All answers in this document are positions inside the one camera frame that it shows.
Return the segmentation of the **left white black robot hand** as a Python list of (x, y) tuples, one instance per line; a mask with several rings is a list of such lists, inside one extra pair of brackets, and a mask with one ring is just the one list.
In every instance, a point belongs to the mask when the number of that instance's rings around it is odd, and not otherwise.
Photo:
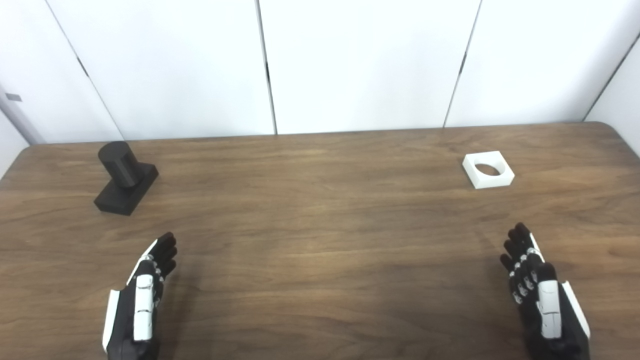
[(177, 253), (176, 237), (164, 233), (140, 255), (125, 287), (110, 291), (102, 335), (108, 360), (159, 358), (160, 341), (154, 334), (158, 306)]

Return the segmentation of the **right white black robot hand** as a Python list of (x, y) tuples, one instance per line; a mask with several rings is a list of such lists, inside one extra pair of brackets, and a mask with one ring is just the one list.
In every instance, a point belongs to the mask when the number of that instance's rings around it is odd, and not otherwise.
[(521, 222), (507, 233), (499, 260), (523, 326), (530, 360), (589, 360), (591, 330), (569, 281), (560, 281), (534, 234)]

